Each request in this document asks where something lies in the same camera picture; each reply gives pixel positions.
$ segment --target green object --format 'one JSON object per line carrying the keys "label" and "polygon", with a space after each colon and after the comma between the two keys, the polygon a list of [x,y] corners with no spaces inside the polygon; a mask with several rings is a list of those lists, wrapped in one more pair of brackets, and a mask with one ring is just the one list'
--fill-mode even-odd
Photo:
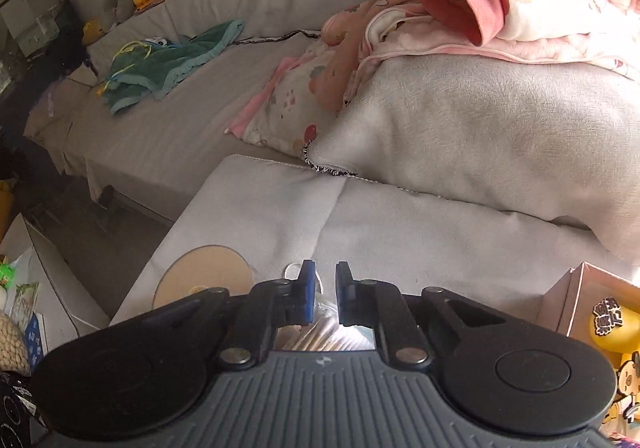
{"label": "green object", "polygon": [[164,98],[191,72],[218,56],[242,31],[242,20],[232,20],[206,30],[182,45],[169,47],[140,41],[125,46],[111,64],[102,95],[111,113],[153,94]]}
{"label": "green object", "polygon": [[0,285],[7,288],[14,281],[15,269],[8,264],[0,264]]}

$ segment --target floor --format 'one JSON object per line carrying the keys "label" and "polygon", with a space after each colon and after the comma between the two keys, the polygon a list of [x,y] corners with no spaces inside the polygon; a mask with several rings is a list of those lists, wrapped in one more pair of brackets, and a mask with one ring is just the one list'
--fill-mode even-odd
{"label": "floor", "polygon": [[101,208],[83,178],[66,178],[53,192],[40,184],[18,185],[15,206],[53,242],[110,317],[169,231],[126,206]]}

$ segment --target ribbed gray surface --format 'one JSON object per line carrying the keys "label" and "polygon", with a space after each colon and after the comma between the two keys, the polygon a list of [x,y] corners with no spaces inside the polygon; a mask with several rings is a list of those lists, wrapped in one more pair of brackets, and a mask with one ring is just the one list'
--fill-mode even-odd
{"label": "ribbed gray surface", "polygon": [[220,377],[182,421],[135,441],[88,443],[53,435],[44,448],[596,448],[594,431],[557,441],[487,433],[456,415],[419,373],[374,351],[272,352],[259,368]]}

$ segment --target tan circular disc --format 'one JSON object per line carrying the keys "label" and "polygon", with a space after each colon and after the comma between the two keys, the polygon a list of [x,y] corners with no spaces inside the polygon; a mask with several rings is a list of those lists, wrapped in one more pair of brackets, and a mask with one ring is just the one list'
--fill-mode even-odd
{"label": "tan circular disc", "polygon": [[226,287],[231,296],[247,294],[254,276],[247,262],[231,248],[202,246],[176,260],[158,284],[153,309],[209,287]]}

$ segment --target metal screw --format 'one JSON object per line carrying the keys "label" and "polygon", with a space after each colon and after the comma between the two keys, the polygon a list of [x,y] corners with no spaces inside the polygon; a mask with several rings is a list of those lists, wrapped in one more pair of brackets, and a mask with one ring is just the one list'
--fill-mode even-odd
{"label": "metal screw", "polygon": [[242,347],[230,347],[220,352],[220,359],[229,365],[242,365],[251,359],[251,353]]}
{"label": "metal screw", "polygon": [[427,359],[427,353],[415,347],[405,347],[396,352],[396,358],[407,365],[417,365]]}

